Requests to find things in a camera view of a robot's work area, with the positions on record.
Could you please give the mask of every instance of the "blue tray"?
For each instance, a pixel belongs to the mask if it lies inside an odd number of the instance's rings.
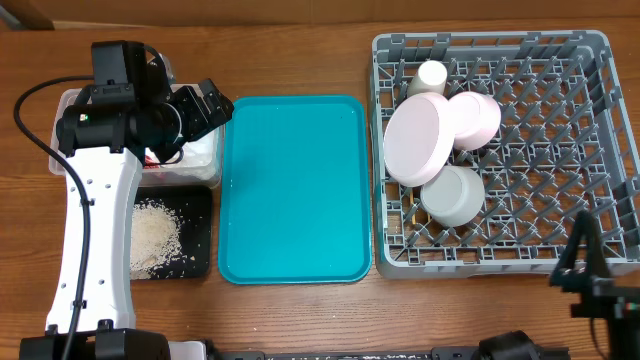
[[[350,96],[236,101],[220,206],[218,267],[227,280],[352,282],[367,274],[365,121]]]

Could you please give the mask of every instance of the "white plastic bin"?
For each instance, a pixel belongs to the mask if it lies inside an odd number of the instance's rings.
[[[172,85],[172,90],[177,90],[184,85]],[[202,96],[197,85],[191,85]],[[51,148],[58,150],[58,138],[55,128],[58,119],[62,117],[64,109],[72,105],[80,89],[65,91],[60,98],[58,111],[53,123],[51,133]],[[224,141],[224,126],[221,126],[202,139],[187,143],[183,147],[184,158],[174,165],[162,165],[157,168],[145,168],[142,170],[140,186],[166,186],[166,185],[206,185],[210,188],[218,186],[222,176],[222,149]],[[54,175],[64,175],[65,171],[52,157],[49,157],[49,171]]]

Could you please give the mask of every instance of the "wood grain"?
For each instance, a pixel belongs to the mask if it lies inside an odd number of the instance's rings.
[[[0,359],[44,329],[59,273],[64,183],[16,129],[12,108],[29,87],[91,73],[93,41],[129,39],[169,56],[179,81],[211,77],[232,99],[249,95],[349,94],[366,105],[371,41],[385,32],[597,28],[611,41],[634,133],[640,136],[638,19],[445,21],[339,26],[127,29],[0,34]],[[61,93],[30,99],[23,120],[48,142]],[[216,192],[216,206],[219,192]],[[214,219],[214,249],[217,247]],[[217,258],[214,250],[212,259]],[[640,286],[640,274],[621,279]],[[573,295],[535,276],[464,280],[383,279],[375,267],[348,285],[234,286],[213,267],[200,280],[135,282],[138,327],[171,340],[212,338],[223,350],[364,351],[471,345],[522,329],[543,345],[595,358],[586,320],[569,317]],[[606,343],[599,325],[601,344]]]

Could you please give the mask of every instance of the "plastic crate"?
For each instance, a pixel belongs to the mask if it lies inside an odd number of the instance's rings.
[[[597,31],[383,34],[373,41],[377,267],[387,278],[550,273],[575,214],[590,210],[612,272],[640,266],[638,151],[606,36]],[[425,60],[448,68],[445,96],[492,95],[500,130],[448,163],[477,171],[485,202],[469,224],[442,228],[384,166],[383,134]]]
[[[183,85],[171,85],[173,91]],[[197,85],[191,85],[196,89],[196,93],[202,96]],[[53,123],[53,132],[51,133],[51,148],[58,150],[58,137],[55,135],[56,123],[62,117],[62,113],[67,106],[72,105],[76,97],[80,93],[80,89],[70,89],[65,91],[60,97],[58,111]],[[142,170],[141,187],[147,186],[165,186],[165,185],[205,185],[215,188],[222,178],[222,149],[224,141],[224,126],[221,126],[210,132],[195,143],[187,143],[183,147],[185,151],[184,161],[192,161],[189,166],[182,164],[162,165],[158,167],[148,167]],[[209,148],[210,156],[202,157],[202,160],[193,161],[190,155],[196,153],[195,149]],[[49,157],[49,171],[54,175],[64,175],[65,171],[52,157]]]

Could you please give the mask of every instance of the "wooden table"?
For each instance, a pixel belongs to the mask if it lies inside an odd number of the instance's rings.
[[[595,27],[609,36],[640,138],[640,101],[633,101],[640,94],[638,20],[0,33],[0,358],[17,358],[21,338],[43,334],[58,279],[66,202],[64,179],[49,173],[45,154],[18,132],[12,108],[37,83],[90,74],[92,42],[152,44],[169,56],[180,82],[211,77],[234,100],[340,93],[366,105],[371,41],[379,33]],[[47,143],[60,94],[68,86],[42,91],[24,107],[23,120]],[[640,273],[621,283],[639,286]],[[356,284],[241,287],[227,283],[213,267],[204,279],[135,282],[132,292],[139,328],[171,340],[212,338],[222,350],[421,350],[473,345],[522,329],[540,344],[570,346],[574,358],[595,358],[588,321],[569,317],[577,296],[549,288],[538,276],[391,281],[373,267]],[[604,327],[597,329],[606,347]]]

